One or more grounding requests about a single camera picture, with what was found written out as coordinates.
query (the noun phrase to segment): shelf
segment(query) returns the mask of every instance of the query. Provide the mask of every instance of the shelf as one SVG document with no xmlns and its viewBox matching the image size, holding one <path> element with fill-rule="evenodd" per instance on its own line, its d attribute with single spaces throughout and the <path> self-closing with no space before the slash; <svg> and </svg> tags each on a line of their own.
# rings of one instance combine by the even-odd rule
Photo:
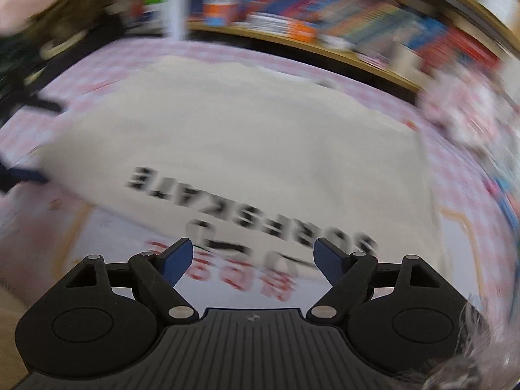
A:
<svg viewBox="0 0 520 390">
<path fill-rule="evenodd" d="M 353 67 L 357 67 L 358 69 L 364 70 L 376 76 L 382 77 L 396 85 L 399 85 L 403 88 L 406 88 L 412 92 L 418 92 L 420 87 L 414 82 L 405 79 L 397 75 L 396 73 L 386 70 L 380 69 L 372 64 L 366 63 L 360 60 L 355 53 L 352 51 L 335 51 L 324 48 L 323 46 L 317 44 L 308 44 L 301 41 L 297 41 L 295 39 L 284 38 L 282 36 L 273 35 L 272 33 L 265 33 L 259 31 L 252 31 L 242 27 L 237 26 L 227 26 L 227 27 L 214 27 L 208 26 L 202 22 L 189 22 L 187 24 L 187 28 L 191 31 L 205 31 L 205 32 L 218 32 L 224 33 L 226 35 L 236 35 L 242 36 L 246 38 L 259 39 L 262 41 L 269 41 L 271 43 L 282 44 L 286 46 L 290 46 L 292 48 L 297 48 L 303 51 L 308 51 L 314 54 L 319 54 L 320 56 L 327 57 L 330 59 L 334 59 L 336 61 L 348 64 Z"/>
<path fill-rule="evenodd" d="M 515 56 L 520 54 L 520 37 L 505 26 L 487 8 L 476 0 L 444 0 L 459 10 L 468 20 L 478 26 L 482 32 L 495 39 Z"/>
</svg>

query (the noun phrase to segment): colorful book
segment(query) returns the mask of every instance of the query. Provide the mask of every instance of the colorful book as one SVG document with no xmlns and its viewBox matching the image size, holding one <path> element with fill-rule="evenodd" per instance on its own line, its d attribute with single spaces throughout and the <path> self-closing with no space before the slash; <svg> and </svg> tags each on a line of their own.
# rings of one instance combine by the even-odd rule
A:
<svg viewBox="0 0 520 390">
<path fill-rule="evenodd" d="M 311 43 L 316 38 L 316 29 L 312 23 L 286 18 L 277 14 L 251 13 L 248 15 L 249 28 L 281 35 L 287 38 Z"/>
<path fill-rule="evenodd" d="M 343 39 L 356 46 L 379 33 L 387 30 L 395 31 L 405 22 L 414 19 L 414 17 L 414 14 L 396 7 L 395 11 L 384 13 L 381 17 L 361 25 L 357 30 L 343 35 Z"/>
<path fill-rule="evenodd" d="M 412 13 L 408 13 L 408 15 L 408 18 L 403 20 L 400 24 L 396 22 L 385 30 L 375 33 L 369 38 L 357 43 L 356 52 L 388 63 L 392 56 L 396 40 L 417 22 L 417 16 Z"/>
<path fill-rule="evenodd" d="M 495 71 L 500 66 L 500 59 L 475 38 L 458 28 L 450 27 L 448 32 L 426 45 L 418 52 L 424 59 L 422 70 L 430 73 L 453 61 L 458 53 L 466 54 L 482 67 Z"/>
<path fill-rule="evenodd" d="M 365 27 L 368 23 L 376 22 L 378 19 L 382 18 L 387 13 L 392 13 L 396 9 L 396 6 L 390 5 L 386 1 L 380 0 L 368 7 L 363 12 L 355 16 L 352 16 L 344 22 L 340 22 L 335 27 L 323 31 L 323 33 L 332 36 L 342 37 L 362 27 Z"/>
<path fill-rule="evenodd" d="M 331 0 L 327 5 L 316 11 L 316 20 L 326 20 L 331 13 L 341 10 L 348 4 L 349 0 Z"/>
<path fill-rule="evenodd" d="M 433 18 L 424 18 L 420 20 L 419 24 L 419 33 L 406 43 L 406 46 L 415 52 L 420 51 L 425 45 L 444 35 L 448 29 Z"/>
<path fill-rule="evenodd" d="M 328 30 L 361 13 L 378 0 L 340 0 L 317 13 L 319 28 Z"/>
<path fill-rule="evenodd" d="M 315 23 L 319 20 L 318 13 L 335 1 L 336 0 L 309 0 L 305 5 L 300 7 L 300 10 L 295 16 L 305 22 Z"/>
</svg>

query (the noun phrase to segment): bookshelf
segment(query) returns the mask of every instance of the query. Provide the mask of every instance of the bookshelf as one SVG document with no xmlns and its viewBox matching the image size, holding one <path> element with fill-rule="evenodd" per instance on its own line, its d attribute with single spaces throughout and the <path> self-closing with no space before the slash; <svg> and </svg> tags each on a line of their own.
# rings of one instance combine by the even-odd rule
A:
<svg viewBox="0 0 520 390">
<path fill-rule="evenodd" d="M 512 31 L 494 14 L 476 0 L 444 0 L 460 11 L 464 17 L 479 27 L 515 56 L 520 55 L 520 31 Z"/>
<path fill-rule="evenodd" d="M 262 41 L 268 41 L 275 44 L 282 44 L 286 46 L 291 46 L 292 48 L 297 48 L 303 51 L 308 51 L 314 54 L 318 54 L 323 57 L 327 57 L 330 59 L 334 59 L 336 61 L 348 64 L 353 67 L 357 67 L 358 69 L 369 72 L 373 75 L 379 76 L 383 79 L 388 80 L 396 85 L 399 85 L 402 88 L 410 90 L 414 93 L 418 92 L 421 87 L 414 82 L 405 79 L 404 77 L 397 75 L 393 71 L 388 69 L 380 69 L 379 67 L 362 61 L 357 57 L 357 55 L 352 51 L 335 51 L 325 48 L 324 46 L 318 44 L 309 44 L 304 43 L 302 41 L 297 41 L 295 39 L 285 38 L 282 36 L 274 35 L 272 33 L 265 33 L 259 31 L 252 31 L 246 28 L 238 27 L 238 26 L 225 26 L 225 27 L 214 27 L 208 26 L 203 22 L 189 22 L 187 24 L 187 28 L 190 31 L 204 31 L 204 32 L 217 32 L 224 33 L 226 35 L 235 35 L 241 36 L 245 38 L 259 39 Z"/>
</svg>

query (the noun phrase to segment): pink checkered tablecloth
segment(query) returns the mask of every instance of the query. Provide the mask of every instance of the pink checkered tablecloth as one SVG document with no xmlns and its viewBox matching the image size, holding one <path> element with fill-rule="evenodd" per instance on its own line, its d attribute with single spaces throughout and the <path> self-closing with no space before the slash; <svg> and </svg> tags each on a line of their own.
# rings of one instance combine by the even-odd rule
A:
<svg viewBox="0 0 520 390">
<path fill-rule="evenodd" d="M 17 112 L 0 129 L 2 156 L 16 162 L 95 107 L 99 98 L 110 92 L 131 69 L 168 54 L 206 62 L 248 61 L 292 75 L 333 80 L 340 90 L 362 105 L 403 123 L 415 123 L 430 158 L 439 206 L 447 211 L 463 213 L 471 223 L 482 265 L 485 293 L 489 298 L 500 298 L 504 306 L 509 304 L 516 252 L 507 223 L 483 185 L 481 167 L 469 154 L 443 138 L 412 105 L 368 85 L 306 64 L 208 43 L 175 42 L 163 38 L 122 39 L 81 60 L 42 91 L 45 97 L 65 103 L 66 113 L 56 117 L 27 108 Z"/>
</svg>

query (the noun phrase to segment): orange label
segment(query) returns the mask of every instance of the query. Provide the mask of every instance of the orange label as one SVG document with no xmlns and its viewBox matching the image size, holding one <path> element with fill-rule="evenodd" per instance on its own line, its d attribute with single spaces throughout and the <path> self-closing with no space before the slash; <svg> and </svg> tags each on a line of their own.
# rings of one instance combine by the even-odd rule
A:
<svg viewBox="0 0 520 390">
<path fill-rule="evenodd" d="M 207 19 L 222 19 L 226 25 L 235 22 L 238 12 L 237 5 L 208 5 L 202 6 L 202 14 Z"/>
<path fill-rule="evenodd" d="M 287 34 L 289 38 L 312 43 L 316 38 L 316 30 L 312 25 L 296 19 L 289 19 Z"/>
</svg>

